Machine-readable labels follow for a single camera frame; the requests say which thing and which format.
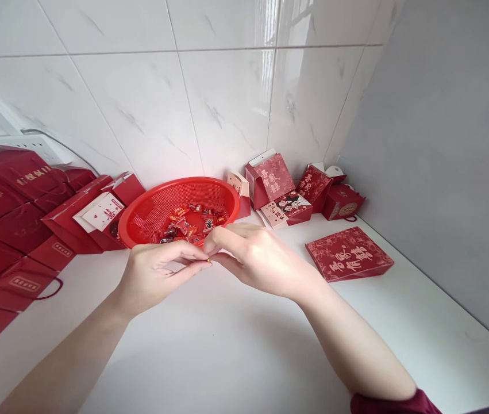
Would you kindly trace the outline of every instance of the white tile wall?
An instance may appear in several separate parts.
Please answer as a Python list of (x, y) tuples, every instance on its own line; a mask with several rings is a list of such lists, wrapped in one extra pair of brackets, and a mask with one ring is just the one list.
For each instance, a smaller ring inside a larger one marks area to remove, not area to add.
[(0, 98), (103, 173), (336, 159), (403, 0), (0, 0)]

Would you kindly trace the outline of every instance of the red plastic basket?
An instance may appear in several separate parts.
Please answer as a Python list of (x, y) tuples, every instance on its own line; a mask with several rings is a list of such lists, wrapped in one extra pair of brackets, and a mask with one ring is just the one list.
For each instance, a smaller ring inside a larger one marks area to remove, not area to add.
[[(180, 178), (148, 190), (127, 207), (118, 229), (121, 240), (129, 248), (159, 243), (156, 231), (168, 227), (168, 215), (173, 209), (191, 203), (222, 212), (227, 217), (224, 226), (235, 221), (240, 209), (240, 197), (225, 181), (211, 177)], [(204, 225), (198, 214), (188, 216), (187, 221), (200, 229)]]

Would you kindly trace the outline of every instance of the stack of red boxes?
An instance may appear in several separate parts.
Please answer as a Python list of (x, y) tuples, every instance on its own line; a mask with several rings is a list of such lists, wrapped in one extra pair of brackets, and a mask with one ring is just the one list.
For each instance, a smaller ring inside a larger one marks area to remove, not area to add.
[(330, 177), (312, 164), (295, 188), (283, 157), (274, 149), (250, 161), (245, 172), (254, 209), (261, 210), (274, 229), (308, 221), (313, 213), (327, 220), (349, 219), (365, 201), (341, 183), (345, 175)]
[(75, 250), (42, 221), (95, 175), (62, 172), (35, 152), (0, 145), (0, 333), (58, 279)]

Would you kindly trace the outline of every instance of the right hand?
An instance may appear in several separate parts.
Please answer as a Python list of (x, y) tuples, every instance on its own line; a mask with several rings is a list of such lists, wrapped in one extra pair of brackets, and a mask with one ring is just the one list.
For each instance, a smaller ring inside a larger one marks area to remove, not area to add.
[[(221, 249), (234, 257), (219, 253)], [(204, 241), (204, 253), (242, 283), (298, 303), (327, 286), (312, 265), (271, 231), (251, 223), (215, 227)]]

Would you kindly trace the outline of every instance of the left hand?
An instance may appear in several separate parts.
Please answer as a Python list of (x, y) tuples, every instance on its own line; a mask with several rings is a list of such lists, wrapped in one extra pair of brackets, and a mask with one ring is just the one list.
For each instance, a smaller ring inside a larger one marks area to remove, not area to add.
[[(118, 287), (111, 296), (116, 307), (133, 318), (162, 302), (170, 293), (196, 273), (211, 266), (208, 255), (186, 242), (140, 244), (131, 250), (128, 264)], [(186, 264), (174, 272), (167, 263)]]

